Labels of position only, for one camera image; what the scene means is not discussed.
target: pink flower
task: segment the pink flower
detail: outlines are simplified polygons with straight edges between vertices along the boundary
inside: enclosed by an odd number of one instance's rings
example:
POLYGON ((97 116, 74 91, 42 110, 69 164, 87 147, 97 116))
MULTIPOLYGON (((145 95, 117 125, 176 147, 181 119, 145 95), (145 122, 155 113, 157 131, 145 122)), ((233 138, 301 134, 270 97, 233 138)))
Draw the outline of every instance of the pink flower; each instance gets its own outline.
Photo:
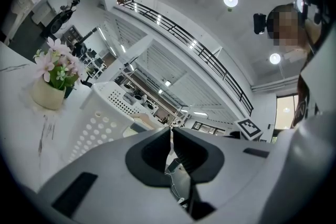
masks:
POLYGON ((61 55, 66 55, 71 52, 67 45, 61 44, 61 40, 59 38, 53 41, 52 38, 48 37, 47 44, 53 51, 57 51, 61 55))
POLYGON ((46 55, 40 55, 40 57, 35 58, 35 62, 37 64, 37 71, 35 74, 36 78, 39 78, 43 75, 43 78, 46 82, 50 81, 50 73, 49 71, 53 70, 55 65, 51 61, 51 53, 47 53, 46 55))

